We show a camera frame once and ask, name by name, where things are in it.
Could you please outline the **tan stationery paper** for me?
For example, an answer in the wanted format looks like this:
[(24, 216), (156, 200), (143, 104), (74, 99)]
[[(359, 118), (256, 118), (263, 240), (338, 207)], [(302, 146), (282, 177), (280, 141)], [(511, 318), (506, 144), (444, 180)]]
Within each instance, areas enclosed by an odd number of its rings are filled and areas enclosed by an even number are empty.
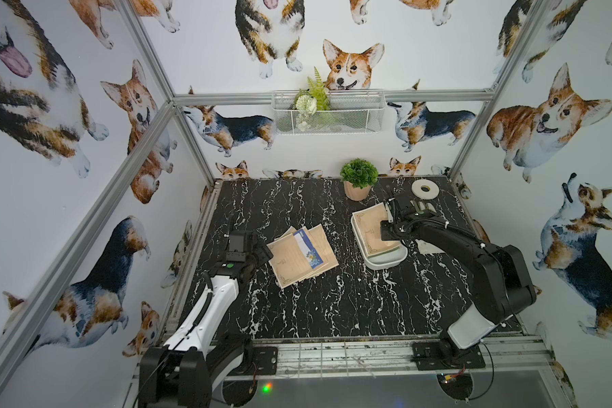
[(300, 282), (314, 271), (309, 267), (292, 234), (270, 243), (269, 249), (273, 254), (270, 266), (281, 288)]
[(388, 220), (388, 211), (383, 203), (353, 212), (352, 219), (368, 258), (392, 252), (401, 245), (399, 241), (382, 240), (381, 222)]
[(321, 255), (321, 258), (324, 261), (324, 265), (318, 266), (313, 272), (306, 276), (307, 279), (318, 277), (319, 275), (324, 274), (328, 270), (332, 270), (338, 266), (338, 260), (336, 258), (335, 253), (333, 252), (333, 248), (330, 245), (326, 231), (323, 226), (319, 224), (318, 226), (311, 228), (308, 230), (310, 237), (314, 239), (314, 246), (316, 247), (317, 252)]

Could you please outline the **white storage box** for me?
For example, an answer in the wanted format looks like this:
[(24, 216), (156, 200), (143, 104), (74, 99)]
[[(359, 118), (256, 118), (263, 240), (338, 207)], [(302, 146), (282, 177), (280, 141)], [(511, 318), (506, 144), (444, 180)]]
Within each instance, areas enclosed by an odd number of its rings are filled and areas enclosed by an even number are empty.
[(384, 204), (379, 203), (351, 215), (352, 230), (365, 265), (371, 270), (386, 270), (403, 262), (407, 248), (399, 241), (383, 241), (381, 222), (390, 216)]

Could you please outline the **blue bordered floral paper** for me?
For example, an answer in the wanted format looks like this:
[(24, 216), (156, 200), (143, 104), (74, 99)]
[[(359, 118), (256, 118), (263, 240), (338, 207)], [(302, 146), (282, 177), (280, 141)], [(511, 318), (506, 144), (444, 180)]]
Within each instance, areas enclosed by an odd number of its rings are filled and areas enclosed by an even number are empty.
[(304, 258), (308, 261), (309, 267), (312, 270), (316, 270), (324, 264), (321, 255), (316, 250), (316, 247), (313, 241), (310, 239), (306, 229), (298, 229), (292, 233), (292, 236), (295, 238), (297, 246), (299, 247), (302, 255), (304, 255)]

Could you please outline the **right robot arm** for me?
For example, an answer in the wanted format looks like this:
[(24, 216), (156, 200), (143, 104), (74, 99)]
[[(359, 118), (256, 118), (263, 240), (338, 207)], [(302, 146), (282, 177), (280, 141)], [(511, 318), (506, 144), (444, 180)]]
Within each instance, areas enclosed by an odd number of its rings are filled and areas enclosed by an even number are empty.
[(503, 321), (535, 304), (537, 291), (521, 251), (483, 241), (450, 224), (430, 204), (398, 195), (384, 202), (384, 241), (424, 241), (452, 256), (472, 275), (472, 304), (440, 335), (440, 351), (456, 357)]

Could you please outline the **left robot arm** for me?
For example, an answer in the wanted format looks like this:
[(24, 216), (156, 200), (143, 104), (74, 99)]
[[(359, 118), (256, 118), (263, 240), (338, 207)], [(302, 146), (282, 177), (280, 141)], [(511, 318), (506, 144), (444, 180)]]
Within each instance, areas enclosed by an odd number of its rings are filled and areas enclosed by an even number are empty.
[(226, 376), (252, 363), (248, 335), (226, 334), (212, 346), (216, 331), (240, 290), (272, 259), (255, 231), (226, 236), (221, 260), (201, 273), (202, 294), (176, 332), (139, 362), (134, 407), (209, 407)]

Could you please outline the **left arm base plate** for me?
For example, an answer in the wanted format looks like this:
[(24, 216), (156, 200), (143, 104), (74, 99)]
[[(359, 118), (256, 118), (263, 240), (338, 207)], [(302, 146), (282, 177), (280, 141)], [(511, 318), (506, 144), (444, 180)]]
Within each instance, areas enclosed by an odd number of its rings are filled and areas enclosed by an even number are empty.
[(240, 377), (273, 376), (277, 373), (277, 347), (256, 347), (243, 355), (243, 362), (229, 375)]

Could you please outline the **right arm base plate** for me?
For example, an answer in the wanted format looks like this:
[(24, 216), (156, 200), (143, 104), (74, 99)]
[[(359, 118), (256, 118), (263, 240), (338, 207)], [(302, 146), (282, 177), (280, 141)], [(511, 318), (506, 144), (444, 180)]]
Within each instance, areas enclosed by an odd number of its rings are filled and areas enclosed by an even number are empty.
[(478, 345), (460, 350), (450, 340), (442, 339), (412, 343), (411, 350), (411, 360), (420, 371), (486, 368)]

